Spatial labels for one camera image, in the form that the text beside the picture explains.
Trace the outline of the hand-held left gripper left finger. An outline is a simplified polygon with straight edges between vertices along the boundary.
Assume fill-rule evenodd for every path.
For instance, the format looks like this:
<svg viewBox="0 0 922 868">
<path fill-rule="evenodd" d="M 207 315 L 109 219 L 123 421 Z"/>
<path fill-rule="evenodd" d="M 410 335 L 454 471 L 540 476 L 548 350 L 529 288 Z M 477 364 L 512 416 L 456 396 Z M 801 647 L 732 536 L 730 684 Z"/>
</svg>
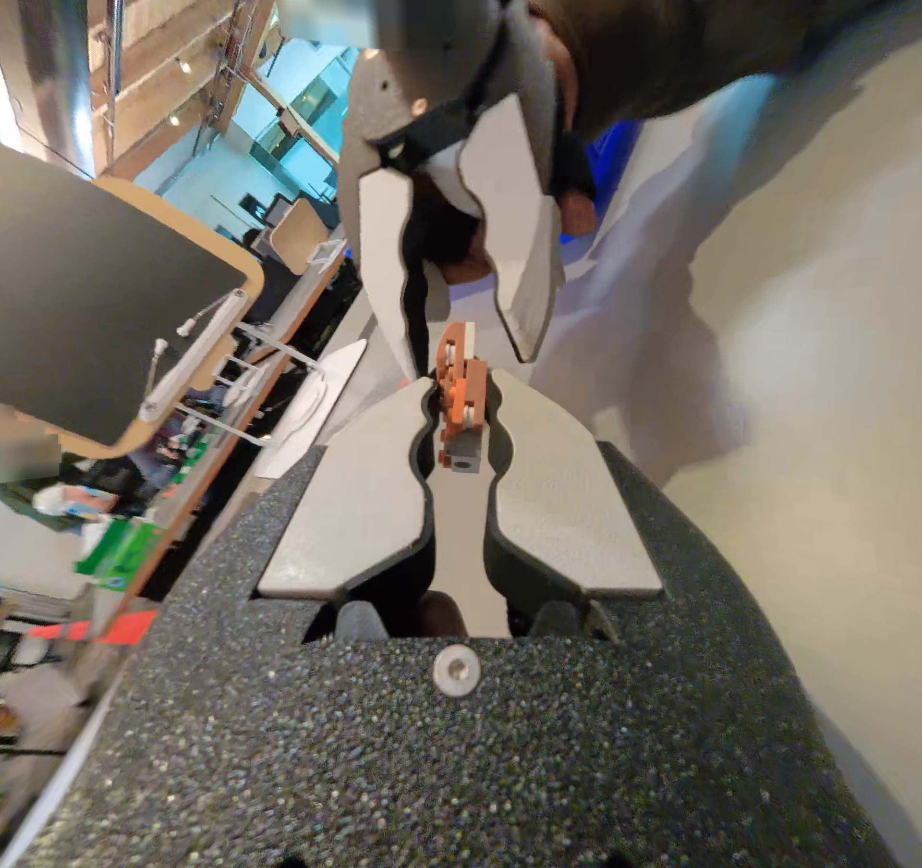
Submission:
<svg viewBox="0 0 922 868">
<path fill-rule="evenodd" d="M 330 440 L 258 582 L 273 599 L 356 595 L 399 564 L 434 565 L 434 510 L 421 452 L 435 394 L 421 378 L 354 417 Z"/>
</svg>

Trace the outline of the person's right forearm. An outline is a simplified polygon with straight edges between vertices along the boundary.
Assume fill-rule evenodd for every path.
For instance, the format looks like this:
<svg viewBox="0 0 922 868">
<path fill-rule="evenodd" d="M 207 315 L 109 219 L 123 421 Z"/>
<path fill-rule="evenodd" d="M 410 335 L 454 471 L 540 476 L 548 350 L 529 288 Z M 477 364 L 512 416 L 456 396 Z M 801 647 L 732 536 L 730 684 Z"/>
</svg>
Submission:
<svg viewBox="0 0 922 868">
<path fill-rule="evenodd" d="M 732 82 L 798 64 L 885 0 L 524 0 L 574 66 L 572 125 L 595 139 L 677 113 Z"/>
</svg>

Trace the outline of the blue plastic object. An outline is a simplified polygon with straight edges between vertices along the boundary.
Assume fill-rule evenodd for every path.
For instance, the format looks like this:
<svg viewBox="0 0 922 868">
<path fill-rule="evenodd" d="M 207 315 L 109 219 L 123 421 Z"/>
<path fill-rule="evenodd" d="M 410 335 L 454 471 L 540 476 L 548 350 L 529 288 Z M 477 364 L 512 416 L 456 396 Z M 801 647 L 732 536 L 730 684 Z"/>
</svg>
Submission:
<svg viewBox="0 0 922 868">
<path fill-rule="evenodd" d="M 601 225 L 641 131 L 642 123 L 625 121 L 592 141 L 582 141 L 571 131 L 560 134 L 552 176 L 560 211 L 560 241 L 564 245 L 588 238 Z M 593 219 L 586 230 L 576 230 L 570 222 L 569 199 L 577 197 L 593 205 Z"/>
</svg>

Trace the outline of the silver spiral air duct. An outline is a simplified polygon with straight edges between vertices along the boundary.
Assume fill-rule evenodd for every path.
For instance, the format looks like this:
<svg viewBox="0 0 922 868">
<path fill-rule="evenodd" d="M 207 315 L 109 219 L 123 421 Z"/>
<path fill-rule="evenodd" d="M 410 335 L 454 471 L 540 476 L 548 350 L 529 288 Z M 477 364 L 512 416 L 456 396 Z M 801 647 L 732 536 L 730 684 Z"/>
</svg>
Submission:
<svg viewBox="0 0 922 868">
<path fill-rule="evenodd" d="M 17 0 L 41 143 L 83 178 L 95 172 L 87 0 Z"/>
</svg>

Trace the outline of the black panel with wooden rim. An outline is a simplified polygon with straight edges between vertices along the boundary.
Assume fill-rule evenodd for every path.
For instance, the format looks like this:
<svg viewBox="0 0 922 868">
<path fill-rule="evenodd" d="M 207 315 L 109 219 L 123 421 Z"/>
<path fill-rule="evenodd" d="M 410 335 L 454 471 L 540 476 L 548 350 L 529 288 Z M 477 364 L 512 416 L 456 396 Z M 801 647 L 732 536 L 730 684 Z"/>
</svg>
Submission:
<svg viewBox="0 0 922 868">
<path fill-rule="evenodd" d="M 164 198 L 1 153 L 1 401 L 81 457 L 121 457 L 167 418 L 139 420 L 157 339 L 236 288 L 259 298 L 252 254 Z M 218 344 L 210 381 L 233 341 Z"/>
</svg>

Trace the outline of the long wooden-edged table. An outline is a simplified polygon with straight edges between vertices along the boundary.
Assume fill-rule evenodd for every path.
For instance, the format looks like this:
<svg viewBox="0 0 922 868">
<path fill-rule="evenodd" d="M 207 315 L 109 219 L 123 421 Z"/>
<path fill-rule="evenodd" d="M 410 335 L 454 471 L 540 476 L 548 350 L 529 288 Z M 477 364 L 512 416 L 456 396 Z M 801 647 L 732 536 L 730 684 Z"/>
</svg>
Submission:
<svg viewBox="0 0 922 868">
<path fill-rule="evenodd" d="M 271 320 L 259 328 L 306 356 L 318 359 L 359 290 L 358 274 L 348 262 L 344 241 L 312 261 Z M 243 402 L 228 406 L 225 424 L 259 438 L 269 437 L 290 406 L 308 370 L 267 345 L 237 331 L 233 353 L 262 374 Z M 104 590 L 96 608 L 107 615 L 125 613 L 135 598 L 163 600 L 236 493 L 254 463 L 258 447 L 214 427 L 204 438 L 204 451 L 172 489 L 151 504 L 151 524 L 163 533 L 157 547 L 124 593 Z"/>
</svg>

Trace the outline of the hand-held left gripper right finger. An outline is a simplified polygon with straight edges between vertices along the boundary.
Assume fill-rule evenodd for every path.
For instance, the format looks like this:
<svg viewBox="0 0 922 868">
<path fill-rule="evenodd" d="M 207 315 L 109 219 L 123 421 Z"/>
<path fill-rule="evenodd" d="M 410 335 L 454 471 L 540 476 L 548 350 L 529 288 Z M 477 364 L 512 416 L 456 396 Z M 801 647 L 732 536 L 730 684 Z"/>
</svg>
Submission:
<svg viewBox="0 0 922 868">
<path fill-rule="evenodd" d="M 662 581 L 600 444 L 503 369 L 488 385 L 487 573 L 509 600 L 652 597 Z"/>
</svg>

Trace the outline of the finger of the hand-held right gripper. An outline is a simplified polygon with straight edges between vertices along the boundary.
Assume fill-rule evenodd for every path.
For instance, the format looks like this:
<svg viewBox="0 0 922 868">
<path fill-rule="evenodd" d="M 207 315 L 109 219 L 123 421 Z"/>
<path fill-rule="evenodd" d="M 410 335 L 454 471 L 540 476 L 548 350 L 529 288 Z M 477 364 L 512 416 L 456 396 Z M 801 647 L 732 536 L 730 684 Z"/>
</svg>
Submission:
<svg viewBox="0 0 922 868">
<path fill-rule="evenodd" d="M 359 181 L 359 239 L 364 291 L 380 332 L 403 375 L 428 375 L 429 323 L 448 319 L 448 286 L 426 261 L 407 264 L 404 238 L 413 208 L 405 174 L 378 169 Z"/>
<path fill-rule="evenodd" d="M 457 169 L 481 211 L 497 313 L 518 362 L 533 364 L 564 273 L 559 208 L 542 188 L 516 94 L 479 117 L 459 152 Z"/>
</svg>

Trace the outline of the orange brick plate assembly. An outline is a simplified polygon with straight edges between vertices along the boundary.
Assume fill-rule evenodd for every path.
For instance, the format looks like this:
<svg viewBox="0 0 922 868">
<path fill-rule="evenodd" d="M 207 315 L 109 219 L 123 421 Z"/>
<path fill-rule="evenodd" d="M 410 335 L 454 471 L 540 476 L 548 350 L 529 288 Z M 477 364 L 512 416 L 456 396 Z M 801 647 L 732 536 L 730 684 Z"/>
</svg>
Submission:
<svg viewBox="0 0 922 868">
<path fill-rule="evenodd" d="M 449 364 L 440 359 L 439 463 L 449 470 L 476 474 L 480 469 L 486 424 L 487 363 L 476 358 Z"/>
</svg>

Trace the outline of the wooden chair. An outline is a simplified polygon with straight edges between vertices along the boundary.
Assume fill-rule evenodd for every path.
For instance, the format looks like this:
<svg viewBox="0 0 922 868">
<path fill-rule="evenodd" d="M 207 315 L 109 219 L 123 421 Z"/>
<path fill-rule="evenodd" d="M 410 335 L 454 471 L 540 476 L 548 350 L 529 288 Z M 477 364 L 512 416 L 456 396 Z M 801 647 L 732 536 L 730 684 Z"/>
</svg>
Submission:
<svg viewBox="0 0 922 868">
<path fill-rule="evenodd" d="M 271 229 L 268 242 L 275 258 L 293 275 L 306 272 L 317 247 L 329 239 L 330 229 L 311 201 L 299 198 Z"/>
</svg>

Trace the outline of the grey desk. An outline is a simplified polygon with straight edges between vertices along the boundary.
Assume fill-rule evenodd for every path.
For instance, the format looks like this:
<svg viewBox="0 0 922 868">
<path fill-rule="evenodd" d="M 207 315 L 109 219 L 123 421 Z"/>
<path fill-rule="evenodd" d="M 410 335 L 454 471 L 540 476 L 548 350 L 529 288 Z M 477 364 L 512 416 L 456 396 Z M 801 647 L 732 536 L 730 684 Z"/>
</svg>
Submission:
<svg viewBox="0 0 922 868">
<path fill-rule="evenodd" d="M 920 61 L 649 124 L 532 369 L 672 582 L 618 639 L 307 641 L 312 455 L 187 569 L 19 866 L 920 866 Z"/>
</svg>

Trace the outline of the white metal bracket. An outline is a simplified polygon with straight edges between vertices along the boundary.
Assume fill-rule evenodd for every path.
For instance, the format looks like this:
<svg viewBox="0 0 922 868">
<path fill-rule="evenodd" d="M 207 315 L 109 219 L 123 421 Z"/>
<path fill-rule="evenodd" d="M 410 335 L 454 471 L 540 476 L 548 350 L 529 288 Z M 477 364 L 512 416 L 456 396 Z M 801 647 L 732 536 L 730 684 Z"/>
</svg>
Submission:
<svg viewBox="0 0 922 868">
<path fill-rule="evenodd" d="M 187 390 L 198 387 L 193 376 L 216 361 L 210 359 L 210 354 L 218 344 L 232 341 L 232 331 L 248 309 L 249 301 L 248 293 L 236 288 L 180 325 L 174 333 L 178 342 L 155 341 L 138 412 L 140 421 L 154 423 Z"/>
</svg>

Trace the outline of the white flat pad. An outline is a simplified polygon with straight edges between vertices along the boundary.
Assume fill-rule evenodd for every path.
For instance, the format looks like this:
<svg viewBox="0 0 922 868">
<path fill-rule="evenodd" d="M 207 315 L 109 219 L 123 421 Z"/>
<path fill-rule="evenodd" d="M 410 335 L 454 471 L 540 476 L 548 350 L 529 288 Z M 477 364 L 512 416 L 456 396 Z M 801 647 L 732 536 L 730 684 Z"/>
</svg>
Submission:
<svg viewBox="0 0 922 868">
<path fill-rule="evenodd" d="M 357 340 L 320 360 L 299 387 L 267 445 L 261 448 L 253 466 L 255 477 L 275 481 L 310 451 L 366 347 L 367 340 Z"/>
</svg>

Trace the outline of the person's right hand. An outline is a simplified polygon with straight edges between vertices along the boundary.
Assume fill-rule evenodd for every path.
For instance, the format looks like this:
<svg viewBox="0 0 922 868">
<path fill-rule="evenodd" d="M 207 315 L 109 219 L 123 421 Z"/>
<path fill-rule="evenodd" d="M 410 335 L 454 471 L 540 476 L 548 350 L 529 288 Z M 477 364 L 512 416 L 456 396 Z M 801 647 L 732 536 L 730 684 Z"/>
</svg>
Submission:
<svg viewBox="0 0 922 868">
<path fill-rule="evenodd" d="M 546 20 L 530 16 L 541 44 L 543 55 L 552 64 L 563 99 L 564 124 L 572 129 L 579 98 L 577 71 L 567 47 Z M 559 198 L 560 224 L 570 236 L 583 236 L 596 229 L 593 200 L 577 190 L 567 190 Z"/>
</svg>

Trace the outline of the green box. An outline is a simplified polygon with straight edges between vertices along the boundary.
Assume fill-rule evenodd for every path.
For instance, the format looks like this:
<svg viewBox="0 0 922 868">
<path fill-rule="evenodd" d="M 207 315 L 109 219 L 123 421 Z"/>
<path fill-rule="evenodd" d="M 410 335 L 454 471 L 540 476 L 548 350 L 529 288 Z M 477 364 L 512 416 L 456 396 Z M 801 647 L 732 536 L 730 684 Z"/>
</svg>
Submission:
<svg viewBox="0 0 922 868">
<path fill-rule="evenodd" d="M 89 553 L 75 562 L 75 574 L 88 577 L 98 588 L 124 593 L 162 533 L 139 517 L 113 518 L 105 523 Z"/>
</svg>

